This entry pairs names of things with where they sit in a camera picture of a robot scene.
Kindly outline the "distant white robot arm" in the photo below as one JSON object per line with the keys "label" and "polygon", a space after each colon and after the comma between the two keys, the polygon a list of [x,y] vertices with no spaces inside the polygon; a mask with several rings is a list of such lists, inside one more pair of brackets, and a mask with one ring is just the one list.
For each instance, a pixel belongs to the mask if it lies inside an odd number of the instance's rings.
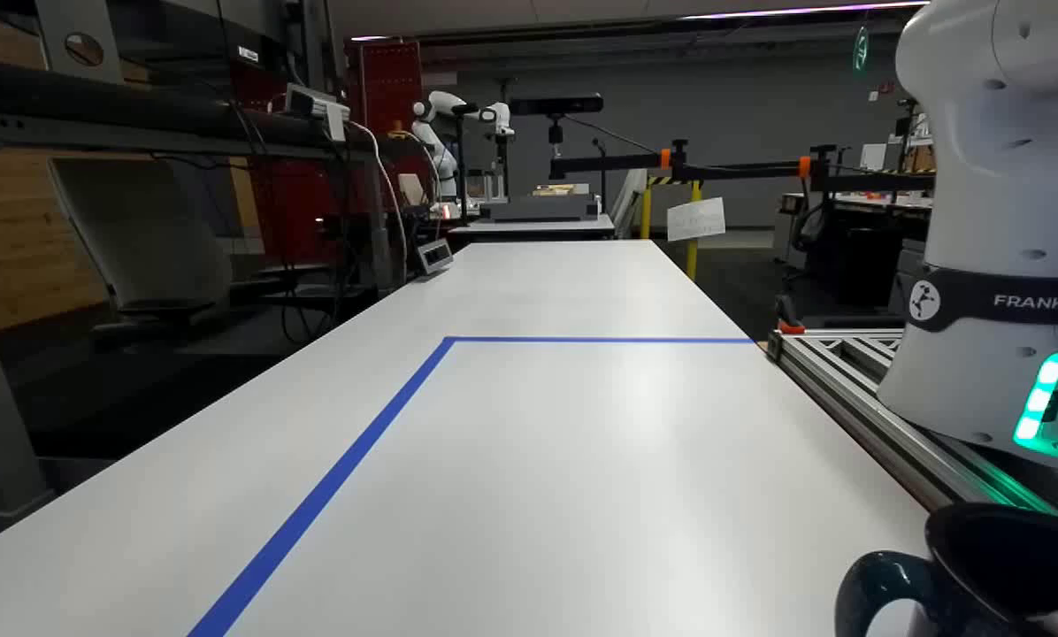
{"label": "distant white robot arm", "polygon": [[512,109],[506,104],[475,105],[447,89],[432,89],[426,100],[413,104],[410,139],[420,144],[432,166],[432,190],[440,198],[460,198],[460,164],[434,132],[440,122],[481,122],[491,127],[495,139],[512,139]]}

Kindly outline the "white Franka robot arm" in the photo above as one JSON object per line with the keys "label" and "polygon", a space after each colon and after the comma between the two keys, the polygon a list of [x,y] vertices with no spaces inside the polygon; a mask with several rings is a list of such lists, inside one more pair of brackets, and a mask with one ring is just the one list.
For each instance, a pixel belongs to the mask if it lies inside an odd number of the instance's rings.
{"label": "white Franka robot arm", "polygon": [[925,105],[938,172],[878,400],[1058,468],[1058,0],[927,0],[895,73]]}

